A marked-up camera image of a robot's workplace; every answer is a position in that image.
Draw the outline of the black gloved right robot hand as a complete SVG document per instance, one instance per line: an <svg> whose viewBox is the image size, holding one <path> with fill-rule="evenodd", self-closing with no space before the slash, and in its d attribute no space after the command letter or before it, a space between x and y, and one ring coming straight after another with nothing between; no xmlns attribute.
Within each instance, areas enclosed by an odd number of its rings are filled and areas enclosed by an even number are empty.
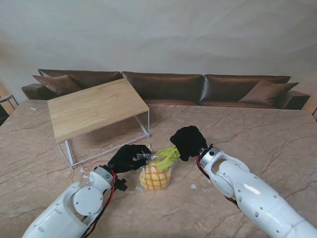
<svg viewBox="0 0 317 238"><path fill-rule="evenodd" d="M207 148L206 139L196 126L182 127L170 137L170 142L176 146L182 161L197 156L202 149Z"/></svg>

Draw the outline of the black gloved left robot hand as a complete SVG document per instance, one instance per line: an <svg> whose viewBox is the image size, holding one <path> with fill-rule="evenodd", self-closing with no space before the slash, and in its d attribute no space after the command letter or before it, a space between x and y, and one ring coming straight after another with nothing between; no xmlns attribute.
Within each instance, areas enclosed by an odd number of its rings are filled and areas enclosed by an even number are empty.
<svg viewBox="0 0 317 238"><path fill-rule="evenodd" d="M107 166L116 174L137 170L147 163L146 158L138 159L139 154L151 154L146 145L124 145L110 159Z"/></svg>

